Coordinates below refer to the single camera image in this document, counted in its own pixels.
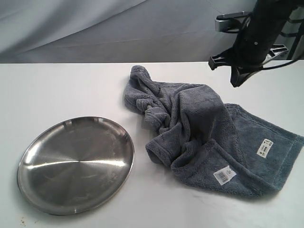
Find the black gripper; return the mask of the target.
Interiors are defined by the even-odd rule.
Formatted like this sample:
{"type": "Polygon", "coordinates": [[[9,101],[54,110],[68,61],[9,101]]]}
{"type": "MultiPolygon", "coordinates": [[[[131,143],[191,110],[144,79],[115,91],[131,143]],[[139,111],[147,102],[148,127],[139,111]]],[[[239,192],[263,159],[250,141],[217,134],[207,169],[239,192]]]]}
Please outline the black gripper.
{"type": "Polygon", "coordinates": [[[253,71],[264,62],[293,10],[300,5],[298,0],[258,0],[244,28],[232,48],[209,57],[211,70],[221,66],[231,67],[230,83],[240,87],[253,71]]]}

